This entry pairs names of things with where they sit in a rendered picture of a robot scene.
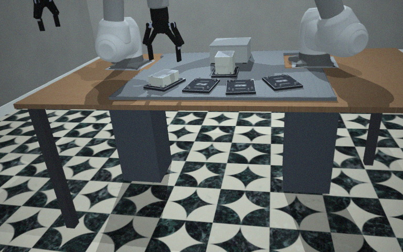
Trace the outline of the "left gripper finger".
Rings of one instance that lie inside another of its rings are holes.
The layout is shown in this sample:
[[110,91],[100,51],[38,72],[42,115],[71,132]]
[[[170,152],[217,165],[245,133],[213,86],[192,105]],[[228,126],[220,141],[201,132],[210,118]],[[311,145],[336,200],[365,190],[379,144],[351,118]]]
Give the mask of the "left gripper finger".
[[151,33],[151,29],[152,29],[152,23],[146,23],[146,31],[145,31],[145,35],[143,38],[143,44],[146,45],[146,48],[148,50],[148,55],[149,55],[149,60],[153,60],[154,56],[153,56],[153,48],[152,48],[152,42],[155,38],[155,36],[157,35],[156,30],[158,29],[158,26],[156,25],[152,31],[152,34],[150,36]]
[[168,31],[166,31],[166,29],[163,26],[160,26],[160,29],[170,38],[170,40],[175,44],[175,48],[176,48],[176,58],[177,58],[177,62],[182,61],[181,58],[181,48],[182,45],[184,44],[184,41],[176,27],[176,23],[168,23],[168,25],[170,26],[170,28],[172,29],[172,31],[170,29],[168,29]]

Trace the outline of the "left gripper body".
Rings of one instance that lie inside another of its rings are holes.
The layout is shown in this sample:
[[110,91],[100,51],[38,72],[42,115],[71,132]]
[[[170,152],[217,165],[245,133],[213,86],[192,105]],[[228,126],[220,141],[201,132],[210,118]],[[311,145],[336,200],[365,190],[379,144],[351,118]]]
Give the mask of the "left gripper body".
[[160,33],[164,34],[164,32],[160,29],[160,26],[163,26],[168,31],[169,29],[168,7],[150,9],[150,13],[151,13],[152,27],[154,28],[156,25],[158,26],[156,32],[158,34]]

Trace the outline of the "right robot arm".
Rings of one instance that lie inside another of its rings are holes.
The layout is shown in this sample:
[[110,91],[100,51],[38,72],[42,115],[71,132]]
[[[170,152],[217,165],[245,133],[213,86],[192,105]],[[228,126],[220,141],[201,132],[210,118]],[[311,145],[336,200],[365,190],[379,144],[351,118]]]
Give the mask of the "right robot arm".
[[138,25],[124,17],[124,0],[103,0],[95,48],[102,60],[113,64],[111,69],[138,69],[151,62],[143,59]]

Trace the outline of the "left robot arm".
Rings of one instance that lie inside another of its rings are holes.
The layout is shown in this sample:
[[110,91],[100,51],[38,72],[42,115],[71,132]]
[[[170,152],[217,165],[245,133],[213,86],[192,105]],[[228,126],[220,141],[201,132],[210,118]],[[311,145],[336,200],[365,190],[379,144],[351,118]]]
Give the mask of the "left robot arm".
[[342,0],[314,0],[301,20],[299,54],[288,56],[296,66],[334,66],[330,55],[351,57],[363,51],[368,32]]

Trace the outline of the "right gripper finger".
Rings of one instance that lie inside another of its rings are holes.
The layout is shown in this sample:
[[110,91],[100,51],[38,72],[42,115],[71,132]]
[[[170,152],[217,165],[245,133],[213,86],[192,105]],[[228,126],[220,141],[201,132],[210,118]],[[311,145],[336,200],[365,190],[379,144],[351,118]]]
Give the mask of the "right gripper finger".
[[42,13],[43,13],[43,8],[45,7],[46,1],[43,1],[43,5],[39,5],[39,0],[33,0],[34,1],[34,18],[38,22],[39,30],[40,31],[45,31],[43,20],[41,18]]
[[59,10],[57,9],[56,5],[54,4],[53,0],[46,0],[46,2],[49,4],[47,6],[47,8],[52,12],[53,17],[54,17],[54,21],[55,21],[55,25],[56,27],[60,27],[60,22],[59,22]]

